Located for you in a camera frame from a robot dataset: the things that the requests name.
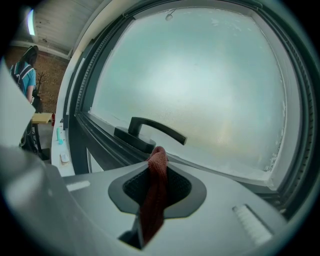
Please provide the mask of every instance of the red towel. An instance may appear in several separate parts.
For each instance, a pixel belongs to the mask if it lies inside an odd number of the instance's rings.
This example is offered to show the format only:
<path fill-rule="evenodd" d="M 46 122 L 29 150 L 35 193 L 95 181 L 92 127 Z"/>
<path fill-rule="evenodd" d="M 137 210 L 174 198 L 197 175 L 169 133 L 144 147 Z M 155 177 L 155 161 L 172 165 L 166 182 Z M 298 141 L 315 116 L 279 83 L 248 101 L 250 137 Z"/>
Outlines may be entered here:
<path fill-rule="evenodd" d="M 164 209 L 167 206 L 167 154 L 157 146 L 148 161 L 150 187 L 140 208 L 140 222 L 146 245 L 164 223 Z"/>

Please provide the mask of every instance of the backpack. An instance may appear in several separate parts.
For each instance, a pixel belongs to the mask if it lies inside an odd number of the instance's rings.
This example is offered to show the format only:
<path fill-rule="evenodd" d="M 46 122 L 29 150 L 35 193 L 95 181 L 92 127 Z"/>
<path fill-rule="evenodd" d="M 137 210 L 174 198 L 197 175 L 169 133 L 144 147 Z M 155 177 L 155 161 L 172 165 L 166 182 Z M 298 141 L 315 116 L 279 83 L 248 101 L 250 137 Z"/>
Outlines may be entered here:
<path fill-rule="evenodd" d="M 25 95 L 27 92 L 25 91 L 25 84 L 23 79 L 25 78 L 25 76 L 33 69 L 33 67 L 31 65 L 26 66 L 20 74 L 15 74 L 15 70 L 17 68 L 17 64 L 16 63 L 14 66 L 12 66 L 11 69 L 11 76 L 13 78 L 13 80 L 15 81 L 15 83 L 18 85 L 18 87 L 20 88 L 20 90 L 23 92 L 23 94 Z"/>

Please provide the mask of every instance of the brick wall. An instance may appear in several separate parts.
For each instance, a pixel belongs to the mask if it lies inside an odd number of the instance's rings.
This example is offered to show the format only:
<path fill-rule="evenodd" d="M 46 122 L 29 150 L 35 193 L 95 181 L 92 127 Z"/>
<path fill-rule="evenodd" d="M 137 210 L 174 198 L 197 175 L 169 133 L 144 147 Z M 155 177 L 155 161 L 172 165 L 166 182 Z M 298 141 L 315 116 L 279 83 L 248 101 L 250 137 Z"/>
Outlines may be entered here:
<path fill-rule="evenodd" d="M 26 50 L 27 48 L 24 47 L 11 47 L 4 56 L 7 66 L 11 67 L 18 62 Z M 37 86 L 40 74 L 44 74 L 39 95 L 42 99 L 43 112 L 45 113 L 56 112 L 60 85 L 68 63 L 69 61 L 66 59 L 39 51 L 34 68 Z"/>

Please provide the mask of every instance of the black window handle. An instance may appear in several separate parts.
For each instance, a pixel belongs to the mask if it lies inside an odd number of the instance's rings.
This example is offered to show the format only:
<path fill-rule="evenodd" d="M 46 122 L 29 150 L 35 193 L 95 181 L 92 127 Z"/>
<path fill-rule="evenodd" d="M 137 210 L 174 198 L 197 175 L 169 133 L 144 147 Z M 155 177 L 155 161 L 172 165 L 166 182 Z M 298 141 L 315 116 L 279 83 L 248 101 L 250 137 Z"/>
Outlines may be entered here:
<path fill-rule="evenodd" d="M 156 128 L 157 130 L 169 135 L 170 137 L 172 137 L 182 145 L 185 145 L 187 142 L 187 137 L 183 136 L 181 133 L 175 131 L 174 129 L 171 129 L 162 123 L 159 123 L 150 119 L 146 119 L 146 118 L 141 118 L 141 117 L 131 118 L 131 122 L 128 129 L 129 134 L 133 136 L 137 136 L 141 131 L 142 125 Z"/>
<path fill-rule="evenodd" d="M 114 129 L 114 136 L 144 153 L 151 153 L 156 146 L 156 142 L 140 134 L 142 125 L 153 127 L 169 135 L 182 145 L 185 145 L 187 142 L 187 137 L 183 136 L 181 133 L 163 125 L 162 123 L 141 117 L 132 117 L 129 129 L 116 127 Z"/>

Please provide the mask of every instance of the ceiling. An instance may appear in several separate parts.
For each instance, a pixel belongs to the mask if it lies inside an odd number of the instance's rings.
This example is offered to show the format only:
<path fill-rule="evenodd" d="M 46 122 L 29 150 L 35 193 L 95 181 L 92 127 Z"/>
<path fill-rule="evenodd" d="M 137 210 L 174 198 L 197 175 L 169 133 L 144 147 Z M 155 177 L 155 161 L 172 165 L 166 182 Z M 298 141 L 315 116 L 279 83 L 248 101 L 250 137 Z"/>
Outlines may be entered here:
<path fill-rule="evenodd" d="M 69 59 L 78 37 L 88 25 L 88 20 L 110 1 L 45 0 L 34 9 L 35 36 L 29 35 L 25 19 L 12 45 L 38 45 L 41 51 Z"/>

